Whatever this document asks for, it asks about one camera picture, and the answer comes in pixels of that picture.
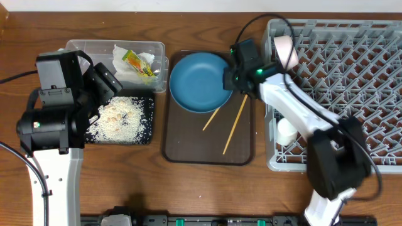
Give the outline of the wooden chopstick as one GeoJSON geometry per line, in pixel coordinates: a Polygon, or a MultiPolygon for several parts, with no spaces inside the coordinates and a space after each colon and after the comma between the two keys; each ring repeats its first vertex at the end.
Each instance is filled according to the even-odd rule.
{"type": "Polygon", "coordinates": [[[237,126],[237,123],[238,123],[239,118],[240,118],[240,116],[241,116],[241,114],[242,114],[243,108],[244,108],[244,106],[245,106],[245,104],[246,104],[247,97],[248,97],[247,95],[244,96],[243,101],[242,101],[242,103],[241,103],[241,106],[240,106],[240,108],[239,108],[239,110],[238,110],[238,113],[237,113],[237,115],[236,115],[235,121],[234,121],[234,123],[233,123],[233,125],[232,125],[232,128],[231,128],[229,137],[228,137],[228,139],[227,139],[227,142],[226,142],[226,144],[225,144],[224,150],[223,150],[223,152],[222,152],[223,155],[225,155],[226,152],[227,152],[227,148],[229,147],[229,144],[230,144],[231,139],[232,139],[232,137],[233,137],[234,131],[235,131],[236,126],[237,126]]]}
{"type": "Polygon", "coordinates": [[[204,125],[203,127],[203,131],[206,130],[206,128],[208,127],[208,125],[212,122],[212,120],[214,119],[214,117],[216,116],[216,114],[218,113],[218,111],[220,110],[220,107],[218,107],[213,114],[211,115],[211,117],[209,118],[209,120],[207,121],[207,123],[204,125]]]}

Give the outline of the white tissue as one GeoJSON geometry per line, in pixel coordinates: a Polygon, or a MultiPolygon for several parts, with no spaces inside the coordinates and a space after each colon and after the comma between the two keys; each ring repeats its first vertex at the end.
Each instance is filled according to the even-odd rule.
{"type": "MultiPolygon", "coordinates": [[[[140,77],[139,73],[135,71],[133,68],[131,68],[126,62],[122,60],[124,54],[128,50],[125,48],[121,48],[117,45],[114,45],[113,49],[113,61],[112,64],[114,65],[114,68],[116,69],[115,77],[119,80],[126,81],[126,82],[132,82],[132,83],[149,83],[152,78],[156,77],[156,73],[154,73],[154,77],[140,77]]],[[[155,56],[150,54],[150,53],[136,53],[140,58],[143,60],[147,61],[150,64],[150,67],[152,66],[155,56]]]]}

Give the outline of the yellow green snack wrapper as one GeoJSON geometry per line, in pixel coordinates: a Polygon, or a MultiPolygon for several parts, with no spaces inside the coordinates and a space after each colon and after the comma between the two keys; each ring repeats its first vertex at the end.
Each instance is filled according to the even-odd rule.
{"type": "Polygon", "coordinates": [[[154,77],[154,73],[151,71],[150,64],[140,58],[132,50],[128,50],[122,60],[126,62],[131,68],[139,73],[140,77],[154,77]]]}

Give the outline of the dark blue plate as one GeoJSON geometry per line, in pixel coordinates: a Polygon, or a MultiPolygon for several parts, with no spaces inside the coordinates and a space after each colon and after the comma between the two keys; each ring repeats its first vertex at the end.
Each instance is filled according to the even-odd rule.
{"type": "Polygon", "coordinates": [[[223,88],[224,69],[229,64],[221,56],[209,52],[191,53],[173,67],[170,93],[183,109],[208,113],[222,107],[232,91],[223,88]]]}

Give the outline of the white speckled bowl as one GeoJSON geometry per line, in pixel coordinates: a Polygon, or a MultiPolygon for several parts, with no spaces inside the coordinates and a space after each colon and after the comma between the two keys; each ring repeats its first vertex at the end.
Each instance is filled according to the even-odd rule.
{"type": "Polygon", "coordinates": [[[296,49],[290,36],[279,36],[273,38],[276,53],[279,60],[286,71],[289,71],[299,63],[296,49]]]}

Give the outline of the white paper cup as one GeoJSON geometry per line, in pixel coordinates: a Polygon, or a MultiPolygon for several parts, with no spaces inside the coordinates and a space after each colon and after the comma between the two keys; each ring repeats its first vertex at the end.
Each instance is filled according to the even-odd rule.
{"type": "Polygon", "coordinates": [[[293,125],[286,118],[279,120],[277,123],[276,132],[276,142],[281,146],[287,146],[294,142],[298,134],[296,128],[293,127],[293,125]]]}

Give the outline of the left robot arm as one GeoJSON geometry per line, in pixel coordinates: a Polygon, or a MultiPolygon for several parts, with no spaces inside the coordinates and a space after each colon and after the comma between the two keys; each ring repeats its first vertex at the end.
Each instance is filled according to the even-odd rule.
{"type": "Polygon", "coordinates": [[[41,88],[17,123],[26,153],[34,225],[80,225],[80,171],[85,133],[98,108],[122,89],[103,63],[37,62],[41,88]]]}

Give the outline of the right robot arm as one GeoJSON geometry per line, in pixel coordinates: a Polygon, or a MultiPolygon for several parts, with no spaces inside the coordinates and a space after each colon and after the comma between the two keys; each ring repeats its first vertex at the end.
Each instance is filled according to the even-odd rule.
{"type": "Polygon", "coordinates": [[[278,110],[307,142],[307,176],[313,195],[304,217],[309,225],[334,225],[343,205],[371,175],[361,123],[341,119],[295,85],[294,61],[236,63],[224,69],[226,90],[238,90],[278,110]]]}

